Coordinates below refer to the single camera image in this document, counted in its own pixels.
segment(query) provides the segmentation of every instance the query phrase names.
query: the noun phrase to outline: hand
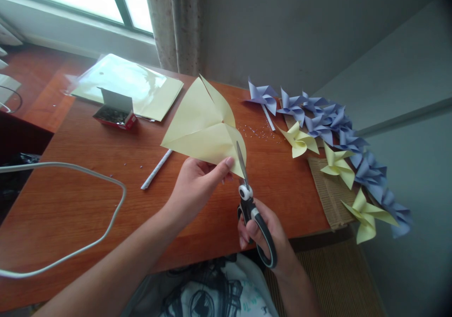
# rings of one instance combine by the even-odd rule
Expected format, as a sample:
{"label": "hand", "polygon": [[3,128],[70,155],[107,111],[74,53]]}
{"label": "hand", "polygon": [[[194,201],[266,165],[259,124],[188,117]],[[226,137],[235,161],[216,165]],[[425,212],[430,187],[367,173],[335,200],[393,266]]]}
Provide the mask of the hand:
{"label": "hand", "polygon": [[[254,204],[267,224],[268,230],[273,237],[276,254],[278,255],[278,263],[272,271],[276,276],[289,278],[297,267],[301,265],[295,256],[277,215],[257,198],[254,198]],[[270,250],[268,249],[267,242],[255,221],[249,220],[245,226],[242,215],[239,219],[237,229],[239,231],[239,243],[242,250],[247,247],[250,238],[252,238],[262,248],[267,258],[270,258]]]}
{"label": "hand", "polygon": [[188,224],[205,206],[219,182],[232,180],[229,172],[234,158],[228,157],[213,165],[198,159],[187,158],[180,169],[176,185],[165,206],[181,213]]}

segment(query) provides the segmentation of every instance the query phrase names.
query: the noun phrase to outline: white straw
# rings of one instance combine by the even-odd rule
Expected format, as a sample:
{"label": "white straw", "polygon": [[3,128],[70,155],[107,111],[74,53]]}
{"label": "white straw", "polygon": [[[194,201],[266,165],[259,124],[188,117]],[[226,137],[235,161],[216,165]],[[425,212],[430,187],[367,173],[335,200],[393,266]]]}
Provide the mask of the white straw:
{"label": "white straw", "polygon": [[264,110],[265,117],[267,117],[268,123],[270,124],[270,127],[272,128],[272,131],[274,131],[274,126],[273,126],[272,120],[270,119],[270,116],[268,115],[267,109],[264,104],[261,104],[261,105],[262,105],[262,110]]}
{"label": "white straw", "polygon": [[146,179],[145,183],[143,184],[143,186],[141,187],[142,190],[146,190],[147,187],[149,186],[149,184],[152,182],[152,180],[154,179],[155,175],[157,174],[157,172],[160,170],[161,166],[166,162],[166,160],[168,159],[168,157],[170,156],[171,152],[173,152],[173,150],[168,150],[165,155],[163,156],[163,158],[159,161],[159,163],[157,164],[157,166],[155,167],[154,171],[152,171],[152,173],[149,175],[149,177]]}

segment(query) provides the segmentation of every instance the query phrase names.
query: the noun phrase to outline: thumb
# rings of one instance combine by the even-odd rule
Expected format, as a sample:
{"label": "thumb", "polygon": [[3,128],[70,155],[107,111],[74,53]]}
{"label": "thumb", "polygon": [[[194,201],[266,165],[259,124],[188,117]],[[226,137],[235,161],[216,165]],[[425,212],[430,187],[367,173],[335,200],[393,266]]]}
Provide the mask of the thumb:
{"label": "thumb", "polygon": [[211,185],[216,186],[224,177],[226,177],[227,173],[231,170],[233,165],[233,157],[227,157],[226,159],[222,160],[220,164],[218,164],[212,171],[210,171],[206,175],[208,182]]}
{"label": "thumb", "polygon": [[252,219],[246,224],[246,231],[250,237],[256,242],[257,245],[264,251],[267,258],[270,258],[270,250],[268,249],[267,241],[265,240],[264,234],[260,230],[258,224]]}

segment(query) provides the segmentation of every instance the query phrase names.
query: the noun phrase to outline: scissor handle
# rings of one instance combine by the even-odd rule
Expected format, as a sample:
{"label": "scissor handle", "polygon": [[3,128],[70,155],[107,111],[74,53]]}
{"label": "scissor handle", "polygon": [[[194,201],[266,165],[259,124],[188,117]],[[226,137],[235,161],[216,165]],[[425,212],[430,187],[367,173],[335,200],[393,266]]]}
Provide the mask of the scissor handle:
{"label": "scissor handle", "polygon": [[264,235],[265,241],[267,242],[268,249],[270,250],[270,258],[268,258],[264,250],[256,244],[258,248],[258,254],[260,258],[262,259],[262,262],[267,266],[268,268],[274,268],[277,264],[278,258],[276,256],[276,248],[274,246],[273,238],[270,233],[270,230],[268,230],[267,224],[264,222],[264,219],[262,218],[262,215],[260,214],[259,210],[254,204],[253,197],[249,197],[248,200],[242,200],[240,201],[240,205],[237,208],[237,218],[240,220],[240,216],[243,215],[243,221],[245,225],[248,223],[250,219],[256,222],[260,230],[262,231],[262,234]]}

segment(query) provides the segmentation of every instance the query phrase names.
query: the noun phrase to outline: red box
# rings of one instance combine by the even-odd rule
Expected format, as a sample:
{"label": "red box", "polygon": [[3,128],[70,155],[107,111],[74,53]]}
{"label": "red box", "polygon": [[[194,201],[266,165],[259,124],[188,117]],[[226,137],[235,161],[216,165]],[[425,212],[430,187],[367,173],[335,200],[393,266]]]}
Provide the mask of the red box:
{"label": "red box", "polygon": [[133,113],[132,98],[107,89],[99,89],[102,91],[104,104],[93,117],[102,124],[130,130],[137,121]]}

